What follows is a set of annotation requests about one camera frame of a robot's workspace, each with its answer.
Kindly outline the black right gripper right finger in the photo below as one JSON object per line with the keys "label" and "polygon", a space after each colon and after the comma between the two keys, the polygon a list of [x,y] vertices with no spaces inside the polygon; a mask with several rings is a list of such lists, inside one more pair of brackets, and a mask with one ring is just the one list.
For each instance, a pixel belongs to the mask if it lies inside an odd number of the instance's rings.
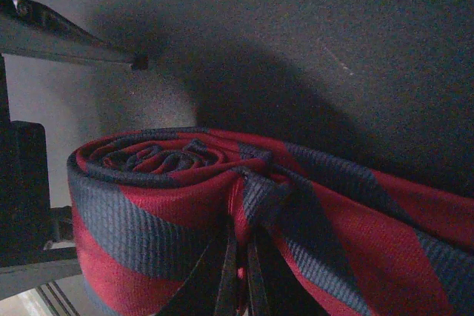
{"label": "black right gripper right finger", "polygon": [[247,247],[250,315],[325,315],[298,282],[269,233],[258,229]]}

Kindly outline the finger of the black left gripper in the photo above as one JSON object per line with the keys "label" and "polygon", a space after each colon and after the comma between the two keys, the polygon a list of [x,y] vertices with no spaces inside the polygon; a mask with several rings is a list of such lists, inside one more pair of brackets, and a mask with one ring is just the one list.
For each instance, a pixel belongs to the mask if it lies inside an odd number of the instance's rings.
{"label": "finger of the black left gripper", "polygon": [[32,0],[1,0],[1,53],[73,64],[119,64],[146,70],[148,56],[97,38]]}

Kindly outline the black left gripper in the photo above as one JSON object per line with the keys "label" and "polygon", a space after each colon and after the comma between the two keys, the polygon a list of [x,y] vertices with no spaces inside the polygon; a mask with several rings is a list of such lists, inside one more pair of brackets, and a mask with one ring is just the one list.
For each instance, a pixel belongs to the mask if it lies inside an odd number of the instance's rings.
{"label": "black left gripper", "polygon": [[45,131],[10,119],[1,59],[1,299],[81,273],[72,208],[51,209]]}

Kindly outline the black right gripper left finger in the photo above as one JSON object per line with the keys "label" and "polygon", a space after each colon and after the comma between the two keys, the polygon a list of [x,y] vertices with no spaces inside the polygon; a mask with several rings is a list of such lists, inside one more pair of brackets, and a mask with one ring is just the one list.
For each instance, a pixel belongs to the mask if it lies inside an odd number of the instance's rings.
{"label": "black right gripper left finger", "polygon": [[229,226],[208,243],[184,284],[159,315],[236,315],[237,243]]}

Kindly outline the red navy striped tie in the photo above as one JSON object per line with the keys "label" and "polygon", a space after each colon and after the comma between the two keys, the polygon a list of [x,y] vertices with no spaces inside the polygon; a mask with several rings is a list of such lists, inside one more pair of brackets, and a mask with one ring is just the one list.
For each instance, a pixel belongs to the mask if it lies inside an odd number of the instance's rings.
{"label": "red navy striped tie", "polygon": [[88,292],[111,315],[159,315],[225,227],[237,314],[266,230],[326,315],[471,315],[473,199],[330,154],[202,128],[108,136],[67,161]]}

